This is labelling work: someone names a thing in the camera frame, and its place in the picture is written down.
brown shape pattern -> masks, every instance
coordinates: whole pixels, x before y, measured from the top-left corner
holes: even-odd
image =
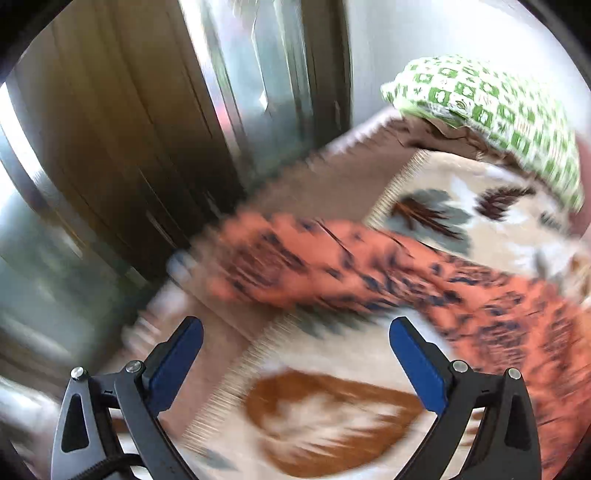
[[[419,202],[412,195],[406,195],[394,203],[391,215],[400,215],[404,218],[409,230],[414,230],[413,221],[415,221],[449,238],[455,240],[461,238],[457,232],[439,222],[439,220],[447,220],[445,215]]]
[[[535,195],[535,190],[531,187],[489,189],[478,198],[476,211],[495,222],[502,222],[505,219],[507,209],[517,202],[520,197],[526,195]]]
[[[287,370],[260,378],[244,401],[266,459],[287,475],[315,478],[372,462],[423,411],[413,394]]]

orange fabric with dark pattern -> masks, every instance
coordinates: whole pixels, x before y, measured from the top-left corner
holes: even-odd
[[[474,369],[523,373],[534,406],[544,479],[558,473],[591,423],[585,312],[545,281],[476,265],[348,221],[244,213],[221,233],[212,293],[283,308],[358,312],[411,306]]]

